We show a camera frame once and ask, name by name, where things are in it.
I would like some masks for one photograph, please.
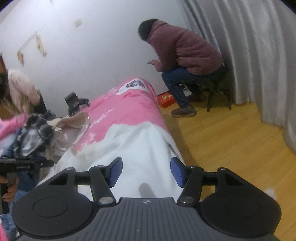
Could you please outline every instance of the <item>shoe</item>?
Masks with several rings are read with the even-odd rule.
[[[172,117],[191,117],[196,115],[196,110],[193,106],[188,105],[185,108],[177,108],[172,110]]]
[[[207,99],[203,94],[196,95],[193,93],[187,96],[187,98],[189,101],[192,101],[192,102],[204,102]]]

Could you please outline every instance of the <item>white blanket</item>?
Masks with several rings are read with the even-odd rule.
[[[70,148],[45,180],[67,167],[88,171],[121,157],[123,171],[111,189],[117,201],[121,197],[173,197],[176,201],[182,188],[170,172],[170,159],[174,156],[183,161],[172,136],[162,128],[150,122],[137,126],[114,124],[102,141],[85,145],[78,152]],[[92,200],[90,187],[79,186],[78,191]]]

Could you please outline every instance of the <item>wooden floor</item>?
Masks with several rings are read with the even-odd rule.
[[[261,190],[272,188],[282,218],[275,235],[296,240],[296,159],[286,146],[283,131],[263,124],[255,104],[224,103],[207,112],[205,103],[195,104],[197,115],[173,118],[174,104],[162,109],[163,117],[187,165],[215,172],[227,167]],[[202,199],[212,193],[203,188]]]

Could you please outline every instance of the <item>curtain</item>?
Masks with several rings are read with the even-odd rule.
[[[189,28],[222,53],[236,104],[284,128],[296,151],[296,14],[280,0],[182,0]]]

